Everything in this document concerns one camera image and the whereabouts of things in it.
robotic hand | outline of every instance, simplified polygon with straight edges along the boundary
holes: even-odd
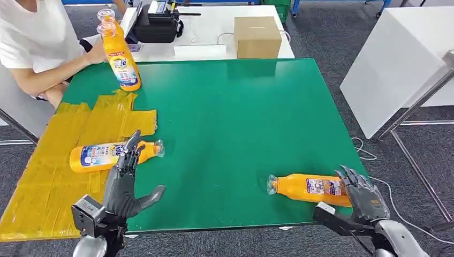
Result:
[[[353,236],[371,255],[377,257],[429,257],[408,229],[389,220],[390,212],[378,188],[358,175],[355,170],[342,166],[341,178],[353,207],[351,218],[338,215],[335,208],[320,202],[313,219],[341,236]],[[357,236],[370,236],[375,246],[372,253]]]
[[[137,147],[140,141],[140,130],[137,130],[124,145],[105,182],[103,204],[85,195],[71,206],[74,225],[82,235],[73,257],[116,256],[124,248],[126,220],[161,198],[164,185],[155,187],[142,198],[134,196],[135,168],[145,147]]]

bottle cap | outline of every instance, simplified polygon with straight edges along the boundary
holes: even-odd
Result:
[[[268,176],[267,191],[268,194],[277,193],[277,178],[273,175]]]
[[[164,157],[165,155],[165,149],[164,149],[164,143],[162,142],[161,139],[157,140],[155,142],[155,155],[158,157]]]
[[[98,19],[101,22],[114,22],[115,21],[115,12],[112,9],[102,9],[98,12]]]
[[[98,25],[96,31],[98,31],[101,36],[115,36],[115,24],[111,22],[103,22]]]

green table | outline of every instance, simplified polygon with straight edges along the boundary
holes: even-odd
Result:
[[[160,202],[128,220],[129,233],[312,222],[314,203],[268,195],[269,174],[367,175],[313,59],[243,59],[139,65],[134,110],[156,109],[164,158],[137,167],[136,197]],[[119,85],[106,64],[71,82],[64,102],[87,102]],[[350,208],[339,207],[348,215]]]

yellow plastic sheet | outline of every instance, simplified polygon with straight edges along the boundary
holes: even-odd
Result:
[[[101,202],[108,170],[75,173],[69,155],[75,146],[119,142],[140,129],[156,129],[156,111],[131,111],[134,94],[101,95],[93,110],[62,103],[27,163],[0,220],[0,241],[78,237],[71,205],[83,195]]]

detergent bottle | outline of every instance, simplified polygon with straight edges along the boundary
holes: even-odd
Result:
[[[338,177],[291,174],[277,178],[270,175],[267,189],[269,194],[283,194],[293,200],[351,206],[345,187]]]
[[[71,151],[70,167],[74,172],[84,173],[112,168],[118,160],[126,142],[104,143],[101,145],[78,146]],[[162,140],[156,142],[140,141],[137,147],[145,145],[139,156],[138,163],[154,157],[164,157]]]
[[[120,82],[120,87],[128,92],[139,89],[141,85],[139,70],[125,40],[115,33],[115,25],[103,22],[98,25],[97,31],[102,36],[107,60]]]
[[[113,11],[112,9],[102,9],[98,12],[97,16],[101,22],[111,22],[115,24],[116,33],[122,38],[125,38],[125,32],[123,31],[120,24],[118,24],[118,22],[115,20],[115,11]]]

